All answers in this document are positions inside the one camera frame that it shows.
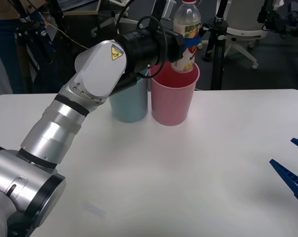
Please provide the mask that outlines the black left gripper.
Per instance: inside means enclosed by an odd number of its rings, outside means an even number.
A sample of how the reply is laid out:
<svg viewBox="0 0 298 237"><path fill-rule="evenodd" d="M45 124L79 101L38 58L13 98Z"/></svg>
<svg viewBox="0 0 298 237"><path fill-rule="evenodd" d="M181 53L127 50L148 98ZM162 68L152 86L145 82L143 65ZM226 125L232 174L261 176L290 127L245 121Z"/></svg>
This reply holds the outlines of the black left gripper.
<svg viewBox="0 0 298 237"><path fill-rule="evenodd" d="M165 29L167 39L167 60L174 63L183 57L185 48L197 46L201 42L201 36L198 35L194 38L184 38L183 35L169 29Z"/></svg>

